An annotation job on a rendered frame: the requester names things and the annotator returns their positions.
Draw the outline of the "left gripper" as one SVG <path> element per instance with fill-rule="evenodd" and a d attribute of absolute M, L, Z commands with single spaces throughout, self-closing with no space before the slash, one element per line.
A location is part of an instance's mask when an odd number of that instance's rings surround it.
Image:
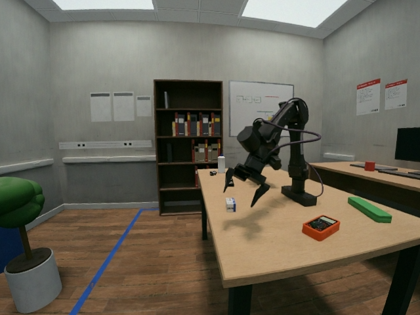
<path fill-rule="evenodd" d="M 257 185 L 260 185 L 258 189 L 255 191 L 255 195 L 253 197 L 253 200 L 251 202 L 251 207 L 253 207 L 256 202 L 259 200 L 261 196 L 263 196 L 269 189 L 270 185 L 266 184 L 266 177 L 261 174 L 261 172 L 256 171 L 248 165 L 249 160 L 251 159 L 251 156 L 253 159 L 259 161 L 262 163 L 262 159 L 256 158 L 256 155 L 248 155 L 244 165 L 241 163 L 238 163 L 235 168 L 229 167 L 226 174 L 225 174 L 225 186 L 224 191 L 225 193 L 226 189 L 228 188 L 228 185 L 233 177 L 236 177 L 237 179 L 245 182 L 246 179 L 251 180 L 252 182 L 255 182 Z"/>

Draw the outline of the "white bottle with blue cap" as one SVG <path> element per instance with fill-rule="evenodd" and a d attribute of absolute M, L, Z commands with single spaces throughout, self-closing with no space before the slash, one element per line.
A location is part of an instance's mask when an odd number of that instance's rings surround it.
<path fill-rule="evenodd" d="M 225 173 L 225 157 L 223 154 L 218 157 L 218 173 Z"/>

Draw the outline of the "small white and blue box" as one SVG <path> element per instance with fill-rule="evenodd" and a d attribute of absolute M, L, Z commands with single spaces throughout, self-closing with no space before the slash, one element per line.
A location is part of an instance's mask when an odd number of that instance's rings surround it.
<path fill-rule="evenodd" d="M 227 212 L 236 212 L 236 202 L 234 198 L 226 198 L 226 201 Z"/>

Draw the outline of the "green flat bar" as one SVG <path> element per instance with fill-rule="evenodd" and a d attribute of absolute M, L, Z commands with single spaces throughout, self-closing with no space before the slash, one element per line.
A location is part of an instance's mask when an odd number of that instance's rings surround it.
<path fill-rule="evenodd" d="M 369 218 L 379 223 L 391 223 L 392 215 L 383 211 L 382 209 L 370 204 L 359 197 L 348 197 L 348 201 L 351 206 L 367 215 Z"/>

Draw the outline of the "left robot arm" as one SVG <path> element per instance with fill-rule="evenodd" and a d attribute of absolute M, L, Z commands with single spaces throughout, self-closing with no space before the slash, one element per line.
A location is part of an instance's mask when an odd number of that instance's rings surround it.
<path fill-rule="evenodd" d="M 304 131 L 308 117 L 308 110 L 302 100 L 295 99 L 287 103 L 271 122 L 281 127 L 287 125 L 288 129 Z M 257 159 L 261 158 L 263 160 L 268 153 L 267 148 L 275 149 L 278 145 L 282 130 L 268 123 L 265 123 L 259 129 L 255 125 L 245 126 L 244 130 L 237 135 L 237 140 L 245 151 L 249 152 L 249 155 L 256 155 Z M 303 133 L 297 131 L 289 131 L 289 136 L 290 142 L 303 140 Z M 292 183 L 290 186 L 282 186 L 282 189 L 305 201 L 316 200 L 316 196 L 305 192 L 305 180 L 308 179 L 309 172 L 306 169 L 303 143 L 290 145 L 290 151 L 288 174 L 292 178 Z M 249 160 L 248 165 L 258 172 L 262 172 L 265 166 L 265 164 L 253 158 Z"/>

